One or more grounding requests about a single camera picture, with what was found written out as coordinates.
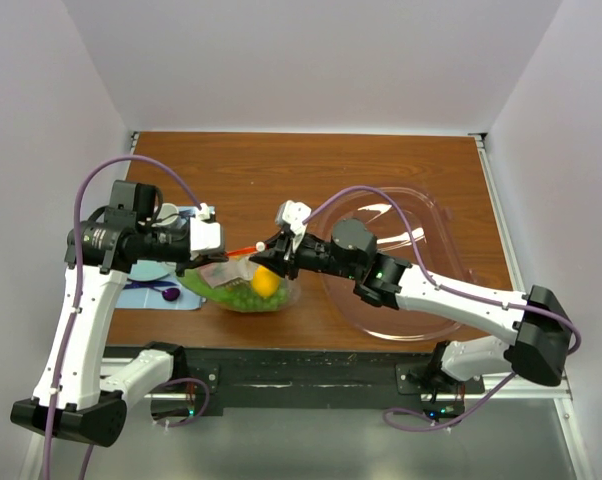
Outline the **clear zip top bag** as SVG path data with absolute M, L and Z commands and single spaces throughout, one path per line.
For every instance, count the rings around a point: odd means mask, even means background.
M 255 246 L 245 247 L 229 252 L 227 254 L 229 260 L 225 263 L 215 263 L 191 270 L 197 270 L 212 288 L 216 288 L 220 291 L 230 289 L 235 286 L 241 286 L 244 288 L 249 287 L 252 289 L 251 279 L 259 265 L 251 262 L 249 260 L 249 256 L 253 253 L 256 253 L 258 250 L 261 250 L 262 248 L 263 242 L 258 242 Z M 295 281 L 291 281 L 289 279 L 281 278 L 279 289 L 285 289 L 288 292 L 288 303 L 282 309 L 269 312 L 278 312 L 284 310 L 293 305 L 301 296 L 301 287 Z M 215 301 L 210 301 L 206 298 L 204 299 L 207 302 L 213 303 L 223 309 L 230 310 L 229 308 L 222 307 Z

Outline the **pink transparent plastic tub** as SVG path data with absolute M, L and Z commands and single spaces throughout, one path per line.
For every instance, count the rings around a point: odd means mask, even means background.
M 311 221 L 310 231 L 328 240 L 341 220 L 356 218 L 377 237 L 378 250 L 414 266 L 423 264 L 433 275 L 472 283 L 451 233 L 448 213 L 427 192 L 409 186 L 380 189 L 393 199 L 369 191 L 350 192 L 335 200 Z M 353 293 L 344 278 L 321 277 L 327 298 L 340 317 L 371 336 L 396 342 L 450 339 L 461 325 L 441 316 L 375 308 Z

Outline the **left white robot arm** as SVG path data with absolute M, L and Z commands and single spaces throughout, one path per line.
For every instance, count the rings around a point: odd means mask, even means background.
M 109 447 L 128 411 L 161 387 L 188 380 L 183 347 L 152 342 L 118 373 L 100 375 L 112 315 L 140 260 L 172 263 L 177 274 L 226 260 L 223 230 L 213 207 L 193 208 L 161 224 L 157 187 L 117 181 L 107 205 L 69 232 L 66 291 L 52 349 L 32 395 L 14 403 L 12 423 L 41 435 Z

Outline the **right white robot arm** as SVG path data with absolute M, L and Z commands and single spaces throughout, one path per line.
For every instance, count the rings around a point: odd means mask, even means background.
M 436 346 L 421 378 L 440 393 L 492 373 L 555 387 L 579 339 L 552 290 L 495 290 L 434 275 L 379 251 L 376 236 L 357 219 L 338 222 L 327 240 L 284 227 L 250 259 L 282 278 L 302 270 L 347 278 L 354 294 L 373 307 L 432 314 L 484 332 Z

